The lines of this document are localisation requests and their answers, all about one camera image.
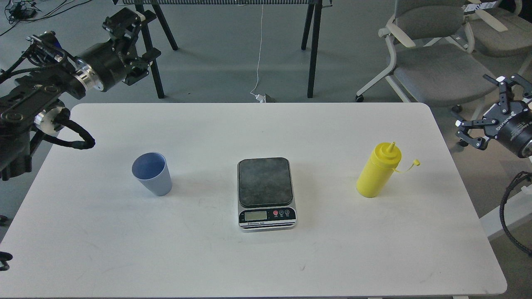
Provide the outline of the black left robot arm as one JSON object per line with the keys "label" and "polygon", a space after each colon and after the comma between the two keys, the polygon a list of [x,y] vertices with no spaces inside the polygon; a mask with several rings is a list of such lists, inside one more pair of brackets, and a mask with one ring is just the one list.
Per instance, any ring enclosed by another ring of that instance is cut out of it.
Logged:
{"label": "black left robot arm", "polygon": [[1,97],[1,179],[32,171],[32,156],[42,141],[86,150],[95,146],[89,132],[70,119],[60,100],[68,93],[80,100],[87,91],[106,92],[119,82],[133,85],[149,75],[161,55],[151,46],[139,56],[136,42],[160,10],[132,11],[122,8],[107,17],[103,28],[106,42],[91,46],[78,56],[63,49],[55,32],[32,35],[30,44],[8,70],[4,82],[15,76],[16,87]]}

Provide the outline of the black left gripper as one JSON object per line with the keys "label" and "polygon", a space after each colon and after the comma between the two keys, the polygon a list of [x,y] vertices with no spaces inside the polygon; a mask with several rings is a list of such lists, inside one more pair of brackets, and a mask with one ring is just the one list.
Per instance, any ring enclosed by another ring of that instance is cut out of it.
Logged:
{"label": "black left gripper", "polygon": [[156,19],[152,11],[138,12],[125,7],[103,22],[110,39],[86,49],[75,57],[76,77],[85,89],[106,92],[122,81],[131,86],[148,76],[148,68],[161,55],[153,48],[137,56],[135,44],[141,29]]}

